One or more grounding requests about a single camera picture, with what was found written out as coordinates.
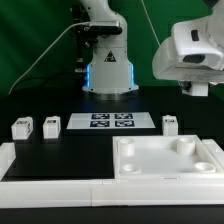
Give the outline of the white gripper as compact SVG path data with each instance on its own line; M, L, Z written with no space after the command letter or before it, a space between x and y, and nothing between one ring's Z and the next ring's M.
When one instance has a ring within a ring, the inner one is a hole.
M224 82L224 47L209 33L208 20L202 17L172 27L152 61L157 79Z

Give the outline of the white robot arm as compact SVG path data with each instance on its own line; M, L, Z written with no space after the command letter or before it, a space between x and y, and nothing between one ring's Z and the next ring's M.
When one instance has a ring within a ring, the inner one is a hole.
M79 0L89 20L79 25L93 47L83 90L102 98L134 92L133 64L127 56L127 22L108 0ZM206 96L211 83L224 83L224 0L203 0L212 14L179 22L153 60L155 78L176 80L182 92Z

